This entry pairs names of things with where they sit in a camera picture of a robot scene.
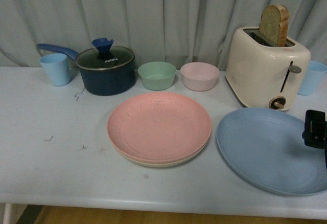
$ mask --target table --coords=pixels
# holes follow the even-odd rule
[[[202,104],[213,129],[207,146],[190,161],[150,168],[122,157],[106,125],[124,100],[152,92],[138,78],[130,90],[95,96],[77,69],[62,87],[42,68],[0,68],[0,202],[225,215],[327,219],[327,192],[281,196],[238,177],[221,157],[216,128],[229,112],[243,108],[224,72],[209,91],[184,87],[180,72],[165,92]],[[327,111],[327,77],[310,96],[297,95],[286,113],[304,121],[307,109]]]

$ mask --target cream toaster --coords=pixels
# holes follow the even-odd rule
[[[232,39],[226,80],[247,107],[288,110],[310,58],[310,51],[289,37],[285,47],[276,47],[259,28],[239,28]]]

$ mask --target plastic cup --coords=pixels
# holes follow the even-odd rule
[[[49,54],[40,59],[40,63],[54,86],[64,86],[71,81],[67,55]]]
[[[323,63],[311,60],[306,75],[302,81],[299,95],[310,95],[316,90],[327,72],[327,66]]]

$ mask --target plate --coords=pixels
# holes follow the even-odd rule
[[[153,92],[120,104],[110,115],[107,129],[123,156],[141,165],[165,167],[198,154],[210,138],[212,122],[195,100]]]
[[[324,151],[306,146],[303,131],[303,121],[282,111],[243,108],[222,119],[216,138],[245,181],[281,195],[315,195],[327,189]]]

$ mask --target wooden floor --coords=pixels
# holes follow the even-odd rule
[[[35,224],[325,224],[327,220],[182,214],[44,206]]]

